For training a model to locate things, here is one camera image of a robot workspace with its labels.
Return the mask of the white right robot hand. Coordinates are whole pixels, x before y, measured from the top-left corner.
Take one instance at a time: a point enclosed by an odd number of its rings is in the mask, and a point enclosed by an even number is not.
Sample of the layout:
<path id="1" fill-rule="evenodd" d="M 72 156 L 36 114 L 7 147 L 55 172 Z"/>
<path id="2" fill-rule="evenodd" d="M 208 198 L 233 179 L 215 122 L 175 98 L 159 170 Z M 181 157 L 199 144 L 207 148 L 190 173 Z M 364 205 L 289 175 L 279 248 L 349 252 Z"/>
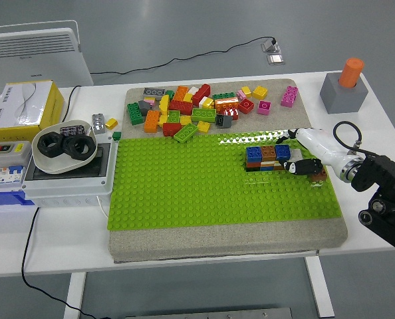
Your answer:
<path id="1" fill-rule="evenodd" d="M 296 139 L 311 154 L 321 160 L 323 165 L 331 166 L 337 177 L 346 164 L 353 158 L 347 154 L 334 137 L 322 130 L 315 128 L 298 128 L 288 130 L 277 139 L 276 143 L 280 144 L 288 139 Z"/>

